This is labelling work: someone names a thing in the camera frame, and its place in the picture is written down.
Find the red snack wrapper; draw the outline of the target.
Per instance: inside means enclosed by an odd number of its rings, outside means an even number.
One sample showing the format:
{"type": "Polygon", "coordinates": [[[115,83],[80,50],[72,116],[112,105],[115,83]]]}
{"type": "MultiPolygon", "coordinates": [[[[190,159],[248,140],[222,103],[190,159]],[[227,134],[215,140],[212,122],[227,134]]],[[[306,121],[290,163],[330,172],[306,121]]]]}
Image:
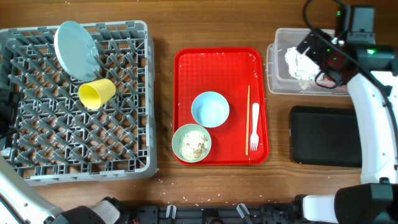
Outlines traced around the red snack wrapper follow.
{"type": "Polygon", "coordinates": [[[339,86],[334,89],[329,89],[329,88],[324,88],[323,86],[329,86],[332,87],[335,83],[327,78],[320,78],[317,80],[317,82],[310,82],[310,87],[314,91],[330,91],[330,92],[337,92],[337,93],[346,93],[347,92],[347,86],[339,86]]]}

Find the white napkin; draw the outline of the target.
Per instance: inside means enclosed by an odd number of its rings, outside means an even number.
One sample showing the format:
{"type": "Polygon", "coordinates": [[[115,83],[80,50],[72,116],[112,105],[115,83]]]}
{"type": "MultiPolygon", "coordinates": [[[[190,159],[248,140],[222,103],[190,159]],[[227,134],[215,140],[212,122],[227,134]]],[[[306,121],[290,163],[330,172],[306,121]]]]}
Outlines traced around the white napkin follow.
{"type": "Polygon", "coordinates": [[[313,82],[320,71],[319,66],[305,54],[300,54],[296,47],[287,49],[285,62],[289,67],[290,76],[299,80],[302,90],[310,87],[309,81],[313,82]]]}

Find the light blue bowl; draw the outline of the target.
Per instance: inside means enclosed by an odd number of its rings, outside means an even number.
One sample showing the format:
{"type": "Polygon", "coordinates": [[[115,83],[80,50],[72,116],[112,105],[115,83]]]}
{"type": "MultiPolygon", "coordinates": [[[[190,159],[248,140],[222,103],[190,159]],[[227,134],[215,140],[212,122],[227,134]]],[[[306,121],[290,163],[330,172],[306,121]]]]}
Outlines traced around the light blue bowl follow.
{"type": "Polygon", "coordinates": [[[199,94],[192,102],[193,119],[201,126],[215,128],[221,126],[229,116],[230,108],[226,98],[214,91],[199,94]]]}

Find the green bowl with food scraps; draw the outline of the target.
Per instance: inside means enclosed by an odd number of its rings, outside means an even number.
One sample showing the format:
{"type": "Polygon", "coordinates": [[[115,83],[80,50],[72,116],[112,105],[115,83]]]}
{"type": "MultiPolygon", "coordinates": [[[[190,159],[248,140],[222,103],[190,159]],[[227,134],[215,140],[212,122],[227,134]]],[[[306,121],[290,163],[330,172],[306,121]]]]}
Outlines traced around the green bowl with food scraps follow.
{"type": "Polygon", "coordinates": [[[196,163],[204,160],[211,151],[209,132],[198,124],[179,127],[172,138],[174,155],[182,162],[196,163]]]}

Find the yellow plastic cup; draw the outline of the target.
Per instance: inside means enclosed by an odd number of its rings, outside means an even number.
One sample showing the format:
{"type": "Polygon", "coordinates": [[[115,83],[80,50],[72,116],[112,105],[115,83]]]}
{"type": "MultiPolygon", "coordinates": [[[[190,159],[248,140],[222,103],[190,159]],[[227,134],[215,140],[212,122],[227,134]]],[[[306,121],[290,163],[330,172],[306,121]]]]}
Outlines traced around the yellow plastic cup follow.
{"type": "Polygon", "coordinates": [[[79,87],[78,95],[82,104],[91,110],[102,107],[116,94],[116,87],[109,79],[85,83],[79,87]]]}

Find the light blue plate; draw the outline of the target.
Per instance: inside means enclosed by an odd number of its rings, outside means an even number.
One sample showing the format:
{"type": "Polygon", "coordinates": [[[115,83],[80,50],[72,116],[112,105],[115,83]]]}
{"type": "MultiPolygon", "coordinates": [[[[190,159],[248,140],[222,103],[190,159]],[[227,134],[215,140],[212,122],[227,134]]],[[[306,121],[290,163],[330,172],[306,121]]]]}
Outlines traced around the light blue plate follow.
{"type": "Polygon", "coordinates": [[[55,53],[62,68],[73,78],[90,82],[99,70],[98,49],[89,32],[74,21],[64,22],[54,37],[55,53]]]}

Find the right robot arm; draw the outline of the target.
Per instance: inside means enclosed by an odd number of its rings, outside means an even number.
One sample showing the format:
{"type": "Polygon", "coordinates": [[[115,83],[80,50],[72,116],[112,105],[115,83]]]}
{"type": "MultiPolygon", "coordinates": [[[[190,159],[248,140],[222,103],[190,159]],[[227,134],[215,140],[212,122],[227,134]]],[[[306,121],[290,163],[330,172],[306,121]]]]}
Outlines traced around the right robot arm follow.
{"type": "Polygon", "coordinates": [[[359,185],[296,196],[298,222],[397,222],[397,53],[375,42],[374,14],[372,6],[340,3],[335,35],[312,27],[297,46],[335,86],[347,87],[362,155],[359,185]]]}

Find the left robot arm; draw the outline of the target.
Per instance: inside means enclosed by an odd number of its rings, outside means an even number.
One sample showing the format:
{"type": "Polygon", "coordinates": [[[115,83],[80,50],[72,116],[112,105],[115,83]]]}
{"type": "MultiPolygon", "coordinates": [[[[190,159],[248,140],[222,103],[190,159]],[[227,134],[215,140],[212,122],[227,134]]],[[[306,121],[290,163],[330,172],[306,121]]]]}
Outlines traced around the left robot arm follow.
{"type": "MultiPolygon", "coordinates": [[[[1,85],[1,150],[12,149],[11,138],[19,130],[15,123],[21,95],[1,85]]],[[[1,203],[17,223],[116,223],[121,212],[109,201],[93,207],[64,211],[44,199],[9,165],[1,154],[1,203]]]]}

